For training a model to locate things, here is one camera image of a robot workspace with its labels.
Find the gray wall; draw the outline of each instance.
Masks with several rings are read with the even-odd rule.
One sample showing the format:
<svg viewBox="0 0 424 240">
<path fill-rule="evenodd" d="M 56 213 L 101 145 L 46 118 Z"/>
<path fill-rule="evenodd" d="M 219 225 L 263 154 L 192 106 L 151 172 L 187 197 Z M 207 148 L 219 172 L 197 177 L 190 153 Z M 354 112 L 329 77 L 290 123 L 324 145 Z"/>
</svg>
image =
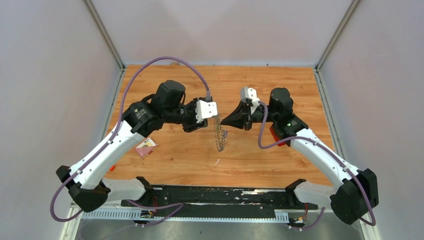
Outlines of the gray wall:
<svg viewBox="0 0 424 240">
<path fill-rule="evenodd" d="M 58 239 L 60 165 L 100 140 L 119 70 L 80 0 L 0 7 L 0 239 Z M 64 192 L 56 211 L 66 217 Z"/>
<path fill-rule="evenodd" d="M 424 1 L 364 0 L 322 69 L 344 153 L 379 184 L 384 240 L 423 239 Z"/>
<path fill-rule="evenodd" d="M 318 63 L 350 2 L 93 0 L 126 64 L 172 55 L 193 64 L 286 66 Z"/>
</svg>

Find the wooden table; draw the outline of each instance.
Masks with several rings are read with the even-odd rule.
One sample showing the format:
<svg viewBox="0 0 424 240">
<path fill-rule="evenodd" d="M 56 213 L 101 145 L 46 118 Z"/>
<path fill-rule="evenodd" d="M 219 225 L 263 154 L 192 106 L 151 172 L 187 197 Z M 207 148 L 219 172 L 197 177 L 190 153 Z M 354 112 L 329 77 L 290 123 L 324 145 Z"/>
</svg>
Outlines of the wooden table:
<svg viewBox="0 0 424 240">
<path fill-rule="evenodd" d="M 122 93 L 130 78 L 139 68 L 126 69 L 123 84 L 111 117 L 109 131 L 118 120 Z M 197 66 L 209 84 L 218 111 L 228 116 L 239 104 L 240 89 L 244 86 L 257 90 L 258 97 L 268 102 L 270 92 L 285 87 L 294 100 L 294 112 L 313 129 L 328 146 L 333 146 L 321 98 L 312 68 L 299 67 L 242 67 Z M 132 84 L 124 110 L 149 94 L 154 94 L 160 83 L 175 80 L 186 88 L 186 103 L 206 94 L 202 82 L 183 65 L 154 65 L 145 69 Z M 262 144 L 274 139 L 268 123 Z M 318 168 L 299 152 L 287 146 L 262 150 L 258 147 L 260 124 L 250 131 L 223 126 L 228 130 L 225 150 L 218 152 L 215 145 L 213 122 L 209 127 L 185 133 L 181 125 L 167 124 L 150 136 L 159 147 L 142 159 L 134 149 L 129 150 L 116 164 L 110 179 L 145 177 L 151 184 L 201 185 L 231 187 L 284 188 L 303 178 L 313 183 L 330 185 Z"/>
</svg>

